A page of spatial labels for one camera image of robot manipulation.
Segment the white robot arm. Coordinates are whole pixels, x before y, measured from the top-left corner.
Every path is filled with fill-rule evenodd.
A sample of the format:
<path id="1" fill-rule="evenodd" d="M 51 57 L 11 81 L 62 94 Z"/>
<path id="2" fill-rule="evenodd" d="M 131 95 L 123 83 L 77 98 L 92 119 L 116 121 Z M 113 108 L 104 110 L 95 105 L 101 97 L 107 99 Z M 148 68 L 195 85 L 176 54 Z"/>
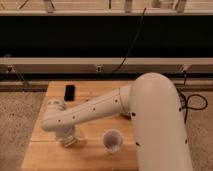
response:
<path id="1" fill-rule="evenodd" d="M 178 91 L 159 73 L 143 74 L 130 85 L 72 108 L 52 99 L 41 128 L 66 139 L 75 125 L 117 113 L 131 116 L 139 171 L 193 171 Z"/>

